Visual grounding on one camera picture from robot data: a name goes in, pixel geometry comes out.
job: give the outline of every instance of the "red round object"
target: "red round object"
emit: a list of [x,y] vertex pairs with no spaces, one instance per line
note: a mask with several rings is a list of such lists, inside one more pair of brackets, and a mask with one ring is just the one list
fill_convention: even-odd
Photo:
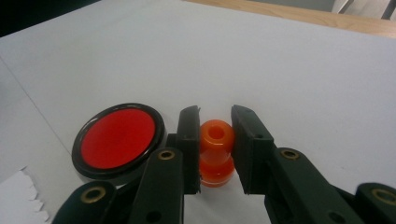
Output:
[[122,109],[97,120],[81,143],[82,159],[96,169],[122,166],[140,156],[155,134],[150,114]]

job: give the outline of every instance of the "wooden edge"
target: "wooden edge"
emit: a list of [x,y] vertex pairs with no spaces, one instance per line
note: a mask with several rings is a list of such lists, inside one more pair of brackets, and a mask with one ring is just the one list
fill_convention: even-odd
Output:
[[284,7],[247,0],[186,0],[213,7],[225,7],[240,11],[303,21],[370,35],[396,38],[396,22],[364,18],[345,14],[316,11],[297,7]]

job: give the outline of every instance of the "white paper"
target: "white paper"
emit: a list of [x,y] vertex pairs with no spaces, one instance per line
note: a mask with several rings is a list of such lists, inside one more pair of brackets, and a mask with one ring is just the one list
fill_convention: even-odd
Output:
[[48,223],[48,213],[41,211],[44,204],[36,197],[33,181],[23,171],[5,180],[0,184],[0,223]]

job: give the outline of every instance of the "orange translucent spool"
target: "orange translucent spool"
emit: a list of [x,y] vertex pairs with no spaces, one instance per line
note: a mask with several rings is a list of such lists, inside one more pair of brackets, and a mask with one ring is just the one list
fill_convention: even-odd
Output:
[[201,126],[200,173],[201,183],[210,188],[226,184],[233,176],[233,128],[219,119]]

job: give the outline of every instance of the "black rim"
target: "black rim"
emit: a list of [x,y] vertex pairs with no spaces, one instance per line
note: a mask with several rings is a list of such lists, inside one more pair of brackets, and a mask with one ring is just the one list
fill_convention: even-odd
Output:
[[[148,113],[154,120],[155,132],[148,147],[137,158],[135,158],[132,161],[129,161],[128,163],[122,166],[116,168],[110,168],[110,169],[98,169],[91,167],[82,159],[82,155],[81,155],[81,143],[85,137],[85,134],[98,120],[107,116],[108,114],[111,114],[115,111],[119,111],[122,109],[131,109],[131,108],[139,109]],[[163,124],[163,118],[161,117],[160,113],[158,113],[158,111],[151,108],[150,106],[135,104],[135,103],[114,105],[100,112],[99,114],[95,115],[79,131],[73,145],[73,151],[72,151],[73,164],[79,173],[91,179],[113,179],[120,175],[129,174],[133,170],[136,170],[141,164],[143,164],[149,158],[149,155],[159,147],[159,145],[163,141],[164,132],[165,132],[165,128]]]

